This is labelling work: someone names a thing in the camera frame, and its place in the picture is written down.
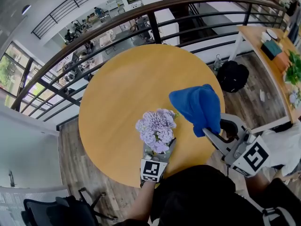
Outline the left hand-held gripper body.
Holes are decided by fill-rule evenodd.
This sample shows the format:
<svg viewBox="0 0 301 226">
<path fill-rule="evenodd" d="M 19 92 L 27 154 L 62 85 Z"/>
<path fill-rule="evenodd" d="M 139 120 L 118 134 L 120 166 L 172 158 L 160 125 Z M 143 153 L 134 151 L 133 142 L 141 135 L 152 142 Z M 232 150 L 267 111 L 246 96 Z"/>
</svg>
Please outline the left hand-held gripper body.
<svg viewBox="0 0 301 226">
<path fill-rule="evenodd" d="M 163 162 L 162 155 L 153 154 L 152 160 L 141 159 L 141 180 L 158 183 L 162 179 L 169 164 L 169 162 Z"/>
</svg>

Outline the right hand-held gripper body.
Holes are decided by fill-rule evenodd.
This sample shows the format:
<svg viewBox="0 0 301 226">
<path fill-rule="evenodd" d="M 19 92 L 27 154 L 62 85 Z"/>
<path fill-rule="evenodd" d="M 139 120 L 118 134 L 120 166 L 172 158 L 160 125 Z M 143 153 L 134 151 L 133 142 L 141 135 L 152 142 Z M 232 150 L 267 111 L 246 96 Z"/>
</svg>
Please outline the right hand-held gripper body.
<svg viewBox="0 0 301 226">
<path fill-rule="evenodd" d="M 229 153 L 223 157 L 225 164 L 245 177 L 255 176 L 270 159 L 270 150 L 261 136 L 255 136 L 247 129 Z"/>
</svg>

